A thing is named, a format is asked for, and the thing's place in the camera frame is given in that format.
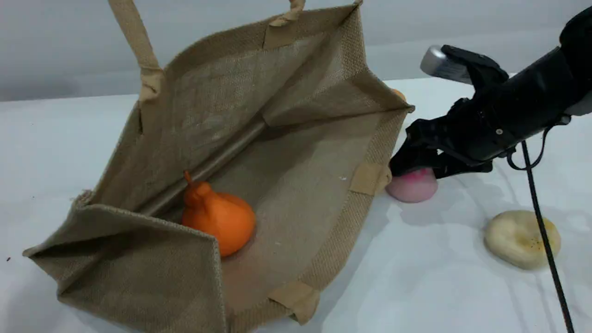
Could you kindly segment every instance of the white table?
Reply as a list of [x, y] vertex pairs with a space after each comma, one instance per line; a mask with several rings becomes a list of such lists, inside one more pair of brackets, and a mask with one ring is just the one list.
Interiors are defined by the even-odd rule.
[[[417, 106], [405, 126], [472, 95], [470, 86], [440, 79], [388, 84]], [[58, 303], [53, 280], [21, 251], [43, 241], [62, 223], [71, 199], [96, 184], [135, 100], [0, 103], [0, 332], [129, 331]], [[397, 147], [403, 140], [404, 131]], [[535, 168], [543, 214], [562, 236], [557, 263], [578, 332], [592, 332], [590, 143], [592, 116], [576, 118], [551, 131]], [[529, 147], [534, 155], [540, 138]], [[526, 174], [501, 159], [494, 165], [489, 174], [441, 180], [424, 203], [377, 197], [311, 322], [300, 327], [285, 319], [258, 332], [565, 332], [549, 270], [520, 271], [482, 244], [489, 218], [532, 208]]]

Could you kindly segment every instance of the tote bag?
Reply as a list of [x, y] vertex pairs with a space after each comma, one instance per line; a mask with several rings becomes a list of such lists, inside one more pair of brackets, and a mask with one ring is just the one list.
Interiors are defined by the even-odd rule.
[[[95, 189], [24, 255], [57, 281], [59, 301], [140, 331], [306, 323], [390, 180], [413, 110], [366, 65], [360, 3], [303, 11], [293, 0], [164, 69], [133, 1], [110, 5], [141, 70], [139, 100]], [[253, 207], [238, 253], [221, 259], [214, 237], [180, 225], [171, 193], [185, 169]], [[151, 209], [163, 196], [169, 207]]]

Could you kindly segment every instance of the black cable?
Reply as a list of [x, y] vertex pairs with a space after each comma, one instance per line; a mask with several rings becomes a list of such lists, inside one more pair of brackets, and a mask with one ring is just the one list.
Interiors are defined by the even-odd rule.
[[[555, 266], [555, 260], [553, 259], [553, 252], [551, 250], [549, 238], [547, 237], [547, 231], [545, 229], [545, 224], [543, 223], [543, 216], [540, 213], [539, 199], [536, 196], [535, 179], [532, 175], [532, 168], [534, 167], [534, 165], [530, 164], [530, 157], [528, 155], [528, 148], [526, 147], [526, 141], [522, 142], [522, 152], [524, 153], [524, 162], [526, 164], [525, 169], [526, 169], [526, 173], [528, 175], [528, 185], [530, 187], [530, 195], [532, 196], [532, 205], [535, 208], [536, 221], [539, 224], [540, 235], [543, 239], [545, 253], [547, 254], [547, 260], [549, 261], [549, 268], [551, 269], [551, 275], [553, 276], [553, 283], [555, 284], [555, 290], [557, 291], [557, 297], [559, 298], [559, 304], [561, 305], [561, 312], [563, 312], [563, 319], [565, 321], [565, 327], [567, 328], [568, 333], [574, 333], [574, 324], [571, 322], [570, 310], [568, 309], [567, 301], [565, 300], [565, 295], [563, 293], [563, 288], [561, 287], [561, 282], [559, 280], [559, 274], [557, 273], [557, 267]], [[539, 160], [541, 156], [542, 156], [542, 149], [541, 149], [539, 158], [537, 160]]]
[[[540, 160], [543, 158], [543, 152], [545, 151], [545, 142], [547, 140], [547, 134], [549, 134], [549, 131], [553, 128], [554, 126], [549, 126], [547, 128], [545, 128], [545, 131], [543, 132], [543, 145], [540, 147], [540, 153], [539, 153], [539, 157], [536, 158], [535, 162], [530, 166], [531, 168], [536, 167], [537, 165], [539, 165]], [[512, 151], [508, 154], [508, 164], [512, 167], [512, 169], [514, 170], [519, 170], [519, 171], [525, 171], [526, 167], [524, 168], [519, 168], [516, 164], [514, 164], [514, 161], [512, 161], [512, 154], [514, 154], [515, 151]]]

